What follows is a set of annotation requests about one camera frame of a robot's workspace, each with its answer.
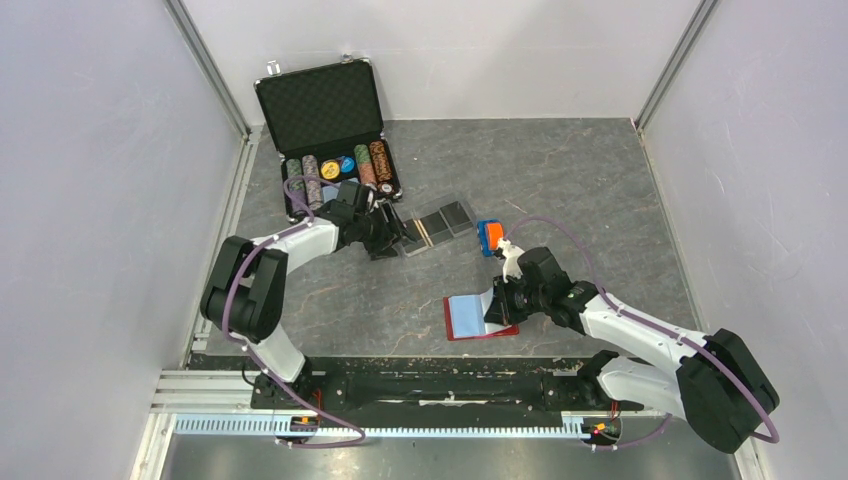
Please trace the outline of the clear box with black cards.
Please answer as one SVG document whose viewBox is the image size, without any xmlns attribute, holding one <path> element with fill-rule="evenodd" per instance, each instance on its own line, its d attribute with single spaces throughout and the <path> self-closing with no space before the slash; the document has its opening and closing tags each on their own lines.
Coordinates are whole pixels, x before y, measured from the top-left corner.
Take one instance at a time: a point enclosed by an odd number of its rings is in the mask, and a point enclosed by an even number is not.
<svg viewBox="0 0 848 480">
<path fill-rule="evenodd" d="M 409 236 L 401 240 L 397 250 L 410 257 L 472 233 L 476 215 L 463 198 L 443 196 L 413 208 L 402 223 Z"/>
</svg>

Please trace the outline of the red leather card holder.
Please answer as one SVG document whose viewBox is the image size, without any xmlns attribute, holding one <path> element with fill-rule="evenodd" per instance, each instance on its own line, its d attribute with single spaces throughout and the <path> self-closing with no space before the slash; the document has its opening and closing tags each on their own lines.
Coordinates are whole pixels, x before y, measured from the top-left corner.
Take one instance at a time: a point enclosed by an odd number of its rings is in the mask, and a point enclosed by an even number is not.
<svg viewBox="0 0 848 480">
<path fill-rule="evenodd" d="M 476 340 L 518 335 L 520 330 L 517 325 L 503 325 L 485 320 L 485 314 L 493 300 L 492 288 L 479 294 L 444 297 L 443 310 L 447 340 Z"/>
</svg>

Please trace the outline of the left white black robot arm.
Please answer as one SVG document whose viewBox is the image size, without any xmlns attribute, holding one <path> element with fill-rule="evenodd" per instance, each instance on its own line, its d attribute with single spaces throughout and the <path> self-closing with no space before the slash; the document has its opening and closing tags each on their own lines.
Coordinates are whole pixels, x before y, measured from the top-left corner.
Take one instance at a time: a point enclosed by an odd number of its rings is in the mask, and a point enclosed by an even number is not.
<svg viewBox="0 0 848 480">
<path fill-rule="evenodd" d="M 391 201 L 378 199 L 365 185 L 344 181 L 334 199 L 285 230 L 254 239 L 226 238 L 199 312 L 277 381 L 281 400 L 302 407 L 313 397 L 314 381 L 303 373 L 306 356 L 281 324 L 288 275 L 353 244 L 362 245 L 373 260 L 392 258 L 410 237 Z"/>
</svg>

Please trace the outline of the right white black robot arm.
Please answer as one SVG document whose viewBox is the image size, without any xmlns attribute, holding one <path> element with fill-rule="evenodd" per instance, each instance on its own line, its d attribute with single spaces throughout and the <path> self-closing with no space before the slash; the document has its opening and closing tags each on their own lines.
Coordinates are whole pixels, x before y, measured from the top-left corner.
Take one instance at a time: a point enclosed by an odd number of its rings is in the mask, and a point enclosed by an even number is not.
<svg viewBox="0 0 848 480">
<path fill-rule="evenodd" d="M 555 325 L 613 344 L 578 372 L 577 392 L 591 408 L 631 402 L 684 420 L 709 446 L 732 454 L 747 440 L 777 442 L 769 415 L 779 395 L 736 333 L 675 326 L 636 309 L 588 281 L 573 281 L 546 247 L 523 250 L 499 241 L 501 275 L 484 319 L 513 326 L 543 314 Z"/>
</svg>

